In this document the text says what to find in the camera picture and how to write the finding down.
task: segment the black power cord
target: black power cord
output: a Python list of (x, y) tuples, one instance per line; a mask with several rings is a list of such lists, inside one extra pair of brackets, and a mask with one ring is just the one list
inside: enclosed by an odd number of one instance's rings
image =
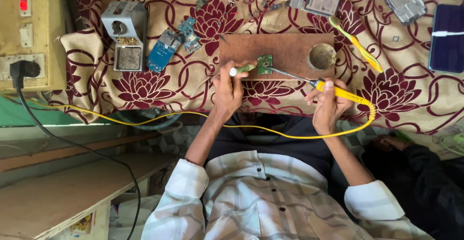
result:
[[(20, 77), (20, 81), (19, 83), (22, 83), (22, 80), (23, 80), (23, 76), (22, 74), (19, 74), (19, 77)], [(48, 131), (43, 125), (42, 123), (40, 123), (40, 121), (38, 121), (38, 119), (34, 116), (34, 114), (32, 113), (31, 109), (29, 108), (29, 106), (27, 105), (26, 103), (26, 100), (24, 99), (23, 97), (23, 93), (21, 91), (20, 88), (18, 87), (15, 87), (16, 88), (16, 92), (18, 93), (18, 97), (20, 98), (20, 101), (21, 103), (23, 104), (24, 106), (24, 109), (26, 109), (27, 113), (29, 114), (29, 116), (31, 116), (32, 120), (37, 124), (37, 126), (42, 130), (44, 131), (47, 135), (49, 135), (50, 137), (58, 140), (58, 141), (61, 141), (61, 142), (64, 142), (64, 143), (67, 143), (67, 144), (70, 144), (70, 145), (73, 145), (73, 146), (76, 146), (76, 147), (79, 147), (79, 148), (83, 148), (89, 152), (92, 152), (94, 154), (97, 154), (99, 156), (101, 156), (102, 158), (106, 158), (106, 159), (109, 159), (109, 160), (112, 160), (122, 166), (125, 166), (127, 167), (127, 169), (129, 170), (129, 173), (131, 174), (131, 177), (132, 179), (134, 180), (134, 184), (136, 185), (136, 188), (137, 188), (137, 199), (138, 199), (138, 203), (137, 203), (137, 212), (136, 212), (136, 218), (134, 219), (134, 224), (132, 225), (132, 229), (129, 233), (129, 236), (127, 237), (127, 240), (130, 239), (130, 237), (132, 236), (132, 233), (134, 232), (134, 229), (136, 227), (136, 223), (137, 223), (137, 217), (139, 216), (139, 210), (140, 210), (140, 189), (139, 189), (139, 185), (137, 184), (137, 179), (136, 177), (134, 176), (134, 173), (132, 173), (132, 170), (131, 170), (131, 167), (129, 165), (127, 165), (126, 163), (122, 162), (122, 161), (119, 161), (119, 160), (115, 160), (113, 158), (110, 158), (108, 156), (105, 156), (104, 154), (100, 154), (98, 152), (96, 152), (95, 150), (92, 150), (90, 148), (87, 148), (81, 144), (78, 144), (78, 143), (75, 143), (75, 142), (72, 142), (72, 141), (69, 141), (69, 140), (66, 140), (66, 139), (63, 139), (63, 138), (60, 138), (58, 136), (55, 136), (54, 134), (52, 134), (50, 131)]]

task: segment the smartphone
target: smartphone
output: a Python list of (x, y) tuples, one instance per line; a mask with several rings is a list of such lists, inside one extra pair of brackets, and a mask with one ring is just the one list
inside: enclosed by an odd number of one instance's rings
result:
[[(432, 31), (464, 32), (464, 6), (437, 5)], [(462, 73), (464, 34), (432, 36), (428, 67), (433, 71)]]

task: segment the yellow cable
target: yellow cable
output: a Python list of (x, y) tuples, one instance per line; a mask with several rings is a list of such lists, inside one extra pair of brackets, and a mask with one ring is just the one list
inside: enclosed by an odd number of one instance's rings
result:
[[(13, 97), (13, 96), (9, 96), (9, 95), (3, 95), (3, 97), (6, 97), (6, 98), (17, 98), (17, 97)], [(49, 105), (45, 105), (45, 104), (39, 103), (39, 102), (37, 102), (37, 101), (35, 101), (35, 100), (31, 100), (31, 99), (26, 99), (26, 100), (31, 101), (31, 102), (33, 102), (33, 103), (35, 103), (35, 104), (38, 104), (38, 105), (40, 105), (40, 106), (42, 106), (42, 107), (47, 107), (47, 108), (58, 109), (58, 108), (66, 108), (66, 107), (69, 107), (69, 108), (72, 108), (72, 109), (77, 109), (77, 110), (80, 110), (80, 111), (83, 111), (83, 112), (87, 112), (87, 113), (90, 113), (90, 114), (94, 114), (94, 115), (96, 115), (96, 116), (99, 116), (99, 117), (104, 118), (104, 119), (108, 119), (108, 120), (110, 120), (110, 121), (113, 121), (113, 122), (116, 122), (116, 123), (119, 123), (119, 124), (125, 124), (125, 125), (129, 125), (129, 126), (143, 125), (143, 124), (147, 124), (147, 123), (149, 123), (149, 122), (152, 122), (152, 121), (155, 121), (155, 120), (164, 118), (164, 117), (166, 117), (166, 116), (176, 115), (176, 114), (183, 114), (183, 113), (197, 114), (197, 115), (201, 115), (201, 116), (204, 116), (204, 117), (208, 117), (208, 115), (203, 114), (203, 113), (200, 113), (200, 112), (184, 111), (184, 112), (173, 112), (173, 113), (168, 113), (168, 114), (165, 114), (165, 115), (162, 115), (162, 116), (159, 116), (159, 117), (156, 117), (156, 118), (154, 118), (154, 119), (150, 119), (150, 120), (147, 120), (147, 121), (144, 121), (144, 122), (140, 122), (140, 123), (127, 123), (127, 122), (119, 121), (119, 120), (117, 120), (117, 119), (113, 119), (113, 118), (107, 117), (107, 116), (105, 116), (105, 115), (103, 115), (103, 114), (100, 114), (100, 113), (97, 113), (97, 112), (94, 112), (94, 111), (91, 111), (91, 110), (88, 110), (88, 109), (83, 109), (83, 108), (80, 108), (80, 107), (74, 106), (74, 105), (66, 104), (66, 105), (58, 105), (58, 106), (49, 106)], [(341, 135), (353, 133), (353, 132), (362, 130), (363, 128), (369, 126), (369, 124), (375, 119), (376, 110), (375, 110), (375, 106), (374, 106), (371, 102), (369, 102), (369, 103), (367, 104), (367, 106), (369, 107), (370, 113), (369, 113), (368, 121), (367, 121), (365, 124), (363, 124), (362, 126), (359, 126), (359, 127), (355, 128), (355, 129), (352, 129), (352, 130), (347, 130), (347, 131), (343, 131), (343, 132), (338, 132), (338, 133), (334, 133), (334, 134), (330, 134), (330, 135), (321, 135), (321, 136), (291, 136), (291, 135), (287, 135), (287, 134), (284, 134), (284, 133), (281, 133), (281, 132), (278, 132), (278, 131), (275, 131), (275, 130), (271, 130), (271, 129), (268, 129), (268, 128), (265, 128), (265, 127), (254, 126), (254, 125), (237, 125), (237, 126), (223, 125), (223, 127), (226, 127), (226, 128), (258, 128), (258, 129), (267, 130), (267, 131), (270, 131), (270, 132), (279, 134), (279, 135), (281, 135), (281, 136), (288, 137), (288, 138), (293, 138), (293, 139), (317, 139), (317, 138), (335, 137), (335, 136), (341, 136)]]

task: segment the man's left hand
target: man's left hand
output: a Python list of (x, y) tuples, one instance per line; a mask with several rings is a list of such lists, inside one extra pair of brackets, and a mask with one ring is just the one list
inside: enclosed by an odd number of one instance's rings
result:
[(256, 65), (258, 62), (243, 61), (242, 63), (236, 63), (235, 61), (229, 61), (221, 67), (220, 73), (212, 78), (212, 83), (216, 89), (216, 101), (211, 109), (210, 117), (221, 121), (222, 124), (230, 119), (232, 114), (242, 105), (243, 86), (240, 79), (248, 76), (247, 71), (238, 73), (234, 77), (231, 77), (229, 72), (233, 67), (241, 68), (247, 64)]

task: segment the toothbrush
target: toothbrush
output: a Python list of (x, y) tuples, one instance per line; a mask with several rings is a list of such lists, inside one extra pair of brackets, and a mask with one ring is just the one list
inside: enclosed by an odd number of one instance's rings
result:
[(342, 28), (341, 28), (341, 22), (340, 22), (340, 19), (335, 17), (335, 15), (331, 15), (329, 18), (328, 18), (328, 21), (330, 22), (330, 24), (337, 28), (343, 35), (345, 35), (348, 40), (351, 41), (351, 43), (353, 43), (359, 50), (359, 52), (361, 53), (361, 55), (364, 57), (364, 59), (366, 59), (368, 61), (368, 63), (374, 68), (376, 69), (377, 71), (379, 72), (383, 72), (382, 70), (382, 67), (380, 66), (379, 62), (374, 58), (374, 56), (372, 56), (364, 47), (361, 46), (361, 44), (359, 44), (358, 40), (356, 39), (355, 36), (347, 33), (346, 31), (344, 31)]

